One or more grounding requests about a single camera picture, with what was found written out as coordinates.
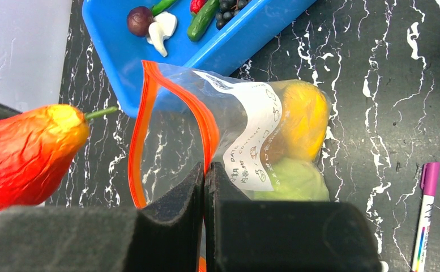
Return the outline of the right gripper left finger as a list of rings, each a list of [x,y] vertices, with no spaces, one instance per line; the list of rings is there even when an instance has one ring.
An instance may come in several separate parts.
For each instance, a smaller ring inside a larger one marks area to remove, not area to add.
[[[197,271],[203,164],[143,209],[0,213],[0,271]]]

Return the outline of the dark red toy onion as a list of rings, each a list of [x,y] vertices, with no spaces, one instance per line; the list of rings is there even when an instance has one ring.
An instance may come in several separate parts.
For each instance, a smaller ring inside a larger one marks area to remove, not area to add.
[[[154,22],[151,10],[146,6],[133,8],[127,15],[128,30],[137,37],[146,37],[149,26]]]

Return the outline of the yellow toy mango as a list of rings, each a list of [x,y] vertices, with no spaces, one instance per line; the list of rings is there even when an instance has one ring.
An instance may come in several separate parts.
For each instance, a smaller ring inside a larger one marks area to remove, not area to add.
[[[288,155],[313,162],[326,137],[330,100],[322,90],[309,82],[286,80],[283,84],[283,127],[280,132]]]

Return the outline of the green toy cabbage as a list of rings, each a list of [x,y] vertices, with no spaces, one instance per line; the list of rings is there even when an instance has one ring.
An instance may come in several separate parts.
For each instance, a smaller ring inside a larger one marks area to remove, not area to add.
[[[329,191],[321,173],[309,161],[281,159],[267,171],[272,191],[255,191],[254,200],[326,201]]]

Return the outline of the brown toy potato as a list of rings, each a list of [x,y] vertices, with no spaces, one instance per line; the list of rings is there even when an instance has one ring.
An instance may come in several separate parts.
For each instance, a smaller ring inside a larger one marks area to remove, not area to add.
[[[267,163],[276,164],[286,153],[284,137],[281,134],[271,135],[262,145],[260,151],[260,162],[266,166]]]

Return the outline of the clear zip top bag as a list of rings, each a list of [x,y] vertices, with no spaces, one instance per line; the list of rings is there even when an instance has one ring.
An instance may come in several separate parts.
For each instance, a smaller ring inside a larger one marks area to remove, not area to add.
[[[198,69],[143,61],[143,85],[128,161],[134,205],[147,207],[203,164],[202,224],[197,271],[207,271],[205,176],[212,163],[252,201],[272,191],[262,145],[283,127],[283,82],[251,82]]]

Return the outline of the red toy chili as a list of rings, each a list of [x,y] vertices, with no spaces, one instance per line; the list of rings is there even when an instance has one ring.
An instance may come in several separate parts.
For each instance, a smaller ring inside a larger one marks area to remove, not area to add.
[[[190,12],[192,14],[197,14],[201,8],[206,4],[207,0],[191,0],[190,2]]]

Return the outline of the red toy pepper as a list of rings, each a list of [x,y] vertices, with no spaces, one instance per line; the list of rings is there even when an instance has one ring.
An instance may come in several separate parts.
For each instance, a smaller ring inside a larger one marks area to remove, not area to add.
[[[0,210],[49,198],[86,143],[90,120],[117,109],[53,104],[0,120]]]

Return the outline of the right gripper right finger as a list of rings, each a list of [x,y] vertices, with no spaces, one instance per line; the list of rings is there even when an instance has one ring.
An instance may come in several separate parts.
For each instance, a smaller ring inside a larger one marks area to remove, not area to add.
[[[252,201],[218,162],[204,185],[207,271],[381,271],[350,203]]]

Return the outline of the white toy mushroom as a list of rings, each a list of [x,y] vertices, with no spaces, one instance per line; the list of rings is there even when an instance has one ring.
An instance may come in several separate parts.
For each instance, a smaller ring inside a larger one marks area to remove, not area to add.
[[[146,40],[153,45],[156,51],[166,57],[168,52],[165,48],[164,41],[171,38],[177,28],[177,17],[169,12],[163,11],[156,15],[153,23],[149,25]]]

